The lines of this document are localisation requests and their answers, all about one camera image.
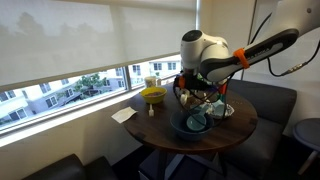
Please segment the napkin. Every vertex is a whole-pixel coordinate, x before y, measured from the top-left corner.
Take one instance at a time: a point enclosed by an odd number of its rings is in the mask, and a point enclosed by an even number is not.
[[[116,112],[111,117],[116,120],[118,123],[122,123],[126,120],[128,120],[134,113],[138,111],[135,111],[130,106],[124,109],[121,109],[120,111]]]
[[[224,103],[221,100],[214,102],[213,104],[214,115],[222,116],[224,112]]]

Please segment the bowl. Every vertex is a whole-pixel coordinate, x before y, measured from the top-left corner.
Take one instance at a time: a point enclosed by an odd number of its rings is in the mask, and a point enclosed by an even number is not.
[[[167,89],[164,87],[148,87],[140,92],[144,101],[149,104],[160,103],[166,94]]]
[[[187,119],[187,126],[192,131],[201,131],[206,127],[207,119],[201,114],[194,114]]]
[[[200,141],[212,130],[214,120],[208,114],[205,114],[204,116],[207,120],[205,128],[200,131],[193,131],[187,126],[187,119],[189,116],[190,114],[187,111],[174,112],[170,117],[171,127],[174,129],[177,136],[183,140]]]

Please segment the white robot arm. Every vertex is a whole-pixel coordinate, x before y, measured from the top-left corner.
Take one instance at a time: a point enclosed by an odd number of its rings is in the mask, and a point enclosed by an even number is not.
[[[228,53],[228,44],[223,38],[212,37],[199,30],[189,31],[181,43],[183,74],[187,78],[175,84],[181,86],[186,83],[185,87],[188,77],[197,73],[209,82],[220,82],[290,47],[300,36],[320,26],[319,17],[319,0],[279,1],[265,33],[252,44],[239,49],[242,52],[232,55]],[[191,89],[201,90],[198,86]]]

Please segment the roller shade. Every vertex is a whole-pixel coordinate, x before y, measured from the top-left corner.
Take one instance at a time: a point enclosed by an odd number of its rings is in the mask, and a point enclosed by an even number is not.
[[[0,91],[177,54],[195,0],[2,0]]]

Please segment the black cable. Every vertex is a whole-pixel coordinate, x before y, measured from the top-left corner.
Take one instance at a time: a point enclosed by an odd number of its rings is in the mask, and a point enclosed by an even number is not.
[[[256,33],[254,34],[254,36],[253,36],[250,44],[252,44],[253,41],[256,39],[256,37],[258,36],[258,34],[259,34],[261,28],[263,27],[263,25],[264,25],[264,24],[267,22],[267,20],[271,17],[271,14],[272,14],[272,13],[270,13],[270,14],[262,21],[262,23],[260,24],[260,26],[259,26],[259,28],[257,29]]]
[[[267,22],[267,20],[271,17],[271,14],[272,14],[272,13],[270,13],[270,14],[263,20],[263,22],[260,24],[259,28],[257,29],[255,35],[253,36],[253,38],[252,38],[252,40],[251,40],[251,42],[250,42],[250,44],[252,44],[252,43],[254,42],[254,40],[256,39],[257,35],[259,34],[261,28],[263,27],[263,25],[264,25],[264,24]],[[272,71],[271,60],[270,60],[270,58],[267,58],[267,60],[268,60],[268,68],[269,68],[270,74],[272,74],[272,75],[275,76],[275,77],[281,77],[281,76],[288,75],[288,74],[290,74],[290,73],[293,73],[293,72],[301,69],[301,68],[304,67],[305,65],[309,64],[309,63],[316,57],[316,55],[318,54],[319,48],[320,48],[320,40],[319,40],[319,42],[318,42],[318,45],[317,45],[317,48],[316,48],[314,54],[312,55],[312,57],[311,57],[308,61],[306,61],[306,62],[304,62],[304,63],[297,64],[297,65],[293,66],[292,68],[288,69],[287,71],[285,71],[285,72],[283,72],[283,73],[281,73],[281,74],[275,74],[275,73]]]
[[[224,102],[224,103],[225,103],[224,113],[223,113],[223,117],[220,119],[220,121],[218,121],[218,123],[217,123],[217,122],[215,122],[216,119],[210,116],[210,117],[212,118],[212,120],[214,121],[214,124],[213,124],[212,126],[208,126],[207,124],[203,124],[202,122],[200,122],[199,120],[197,120],[197,118],[194,117],[194,114],[191,112],[192,110],[195,110],[197,107],[199,107],[200,105],[202,105],[202,104],[204,104],[205,102],[207,102],[207,100],[210,99],[215,93],[217,93],[217,92],[219,93],[219,90],[218,90],[218,88],[217,88],[216,86],[212,85],[212,88],[214,89],[214,90],[212,91],[212,93],[210,93],[209,96],[204,96],[204,97],[202,97],[202,98],[200,98],[199,96],[197,96],[192,90],[187,89],[187,90],[190,92],[190,94],[193,95],[193,97],[195,97],[196,99],[200,100],[199,104],[196,104],[194,107],[192,107],[192,108],[190,108],[190,109],[187,109],[187,108],[180,102],[179,95],[178,95],[177,92],[176,92],[176,87],[173,86],[174,95],[175,95],[177,101],[179,102],[180,106],[189,114],[189,116],[192,116],[193,119],[195,119],[199,124],[205,126],[205,128],[213,128],[213,127],[216,127],[216,126],[220,125],[221,121],[222,121],[222,120],[224,119],[224,117],[225,117],[225,112],[226,112],[226,102]]]
[[[235,73],[232,73],[229,78],[227,79],[227,82],[226,83],[226,89],[228,89],[228,85],[229,85],[229,82],[230,80],[232,79],[232,77],[234,76]],[[227,108],[228,108],[228,105],[227,105],[227,93],[225,93],[225,97],[223,99],[223,103],[224,103],[224,110],[223,110],[223,114],[222,114],[222,117],[221,119],[218,121],[218,122],[215,122],[214,125],[212,126],[213,127],[217,127],[221,124],[221,122],[226,118],[226,111],[227,111]]]
[[[319,48],[320,48],[320,40],[319,40],[319,42],[318,42],[318,45],[317,45],[317,48],[316,48],[315,52],[313,53],[312,57],[311,57],[308,61],[306,61],[306,62],[304,62],[304,63],[301,63],[301,64],[297,64],[297,65],[295,65],[294,67],[288,69],[287,71],[285,71],[285,72],[283,72],[283,73],[281,73],[281,74],[275,74],[275,73],[273,73],[272,68],[271,68],[270,58],[267,58],[269,71],[270,71],[270,73],[271,73],[273,76],[275,76],[275,77],[281,77],[281,76],[285,76],[285,75],[288,75],[288,74],[290,74],[290,73],[293,73],[293,72],[295,72],[295,71],[303,68],[305,65],[309,64],[309,63],[316,57],[316,55],[318,54]]]

